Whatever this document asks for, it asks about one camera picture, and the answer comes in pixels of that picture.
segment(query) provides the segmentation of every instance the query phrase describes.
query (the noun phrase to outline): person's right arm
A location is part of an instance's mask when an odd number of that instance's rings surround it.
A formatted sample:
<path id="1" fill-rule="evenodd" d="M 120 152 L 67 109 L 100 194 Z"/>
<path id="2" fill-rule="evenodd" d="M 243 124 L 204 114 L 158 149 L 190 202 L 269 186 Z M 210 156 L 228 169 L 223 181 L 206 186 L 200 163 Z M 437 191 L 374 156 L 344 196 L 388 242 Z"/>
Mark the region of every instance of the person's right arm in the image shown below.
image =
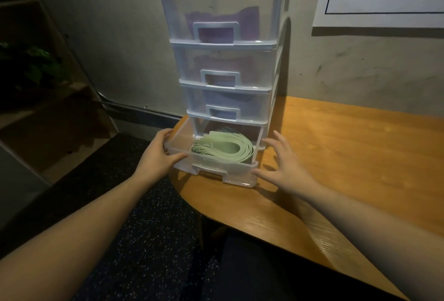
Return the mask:
<path id="1" fill-rule="evenodd" d="M 274 134 L 278 140 L 263 141 L 279 169 L 252 173 L 308 202 L 411 300 L 444 300 L 444 238 L 317 183 L 285 137 Z"/>

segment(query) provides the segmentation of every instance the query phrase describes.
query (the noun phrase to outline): person's left arm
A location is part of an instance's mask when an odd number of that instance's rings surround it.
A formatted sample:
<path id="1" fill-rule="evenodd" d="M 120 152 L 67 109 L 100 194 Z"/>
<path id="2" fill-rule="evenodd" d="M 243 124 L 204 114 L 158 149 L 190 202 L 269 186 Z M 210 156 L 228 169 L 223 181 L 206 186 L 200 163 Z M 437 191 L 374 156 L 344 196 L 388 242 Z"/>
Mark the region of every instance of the person's left arm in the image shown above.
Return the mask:
<path id="1" fill-rule="evenodd" d="M 167 156 L 158 132 L 126 181 L 0 261 L 3 300 L 69 300 L 101 259 L 146 191 L 186 154 Z"/>

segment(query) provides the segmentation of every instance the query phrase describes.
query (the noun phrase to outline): wooden table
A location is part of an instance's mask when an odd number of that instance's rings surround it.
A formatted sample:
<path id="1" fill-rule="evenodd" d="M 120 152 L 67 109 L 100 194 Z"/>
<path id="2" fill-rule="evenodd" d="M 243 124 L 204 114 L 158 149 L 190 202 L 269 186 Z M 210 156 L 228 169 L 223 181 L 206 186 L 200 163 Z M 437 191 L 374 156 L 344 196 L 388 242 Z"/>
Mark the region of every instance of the wooden table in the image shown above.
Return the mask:
<path id="1" fill-rule="evenodd" d="M 273 130 L 319 182 L 444 236 L 444 120 L 280 97 Z M 277 168 L 272 148 L 260 166 Z M 255 188 L 242 188 L 175 169 L 170 179 L 201 214 L 403 296 L 316 210 L 274 185 L 259 179 Z"/>

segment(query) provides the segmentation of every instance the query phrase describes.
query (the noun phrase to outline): black speckled floor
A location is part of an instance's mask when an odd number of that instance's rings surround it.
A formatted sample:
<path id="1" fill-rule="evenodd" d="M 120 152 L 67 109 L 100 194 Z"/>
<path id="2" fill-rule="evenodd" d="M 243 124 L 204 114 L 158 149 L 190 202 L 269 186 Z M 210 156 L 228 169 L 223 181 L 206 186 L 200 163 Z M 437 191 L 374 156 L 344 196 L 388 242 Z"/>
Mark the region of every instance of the black speckled floor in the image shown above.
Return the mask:
<path id="1" fill-rule="evenodd" d="M 0 258 L 128 178 L 147 145 L 126 135 L 111 139 L 3 228 Z M 137 204 L 73 300 L 209 300 L 222 249 L 202 252 L 196 218 L 164 178 Z"/>

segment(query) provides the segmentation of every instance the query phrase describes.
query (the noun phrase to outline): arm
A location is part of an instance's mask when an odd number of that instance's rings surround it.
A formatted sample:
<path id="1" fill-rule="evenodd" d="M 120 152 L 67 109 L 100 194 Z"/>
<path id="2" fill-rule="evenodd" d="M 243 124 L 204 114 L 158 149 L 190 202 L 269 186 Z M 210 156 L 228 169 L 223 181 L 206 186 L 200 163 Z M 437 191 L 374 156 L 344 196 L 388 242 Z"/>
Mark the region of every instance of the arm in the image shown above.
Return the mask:
<path id="1" fill-rule="evenodd" d="M 279 158 L 260 178 L 305 200 L 324 215 L 411 300 L 444 300 L 444 238 L 317 183 L 278 132 L 263 139 Z"/>
<path id="2" fill-rule="evenodd" d="M 0 261 L 2 299 L 69 300 L 107 250 L 143 194 L 186 154 L 165 155 L 156 135 L 135 173 Z"/>

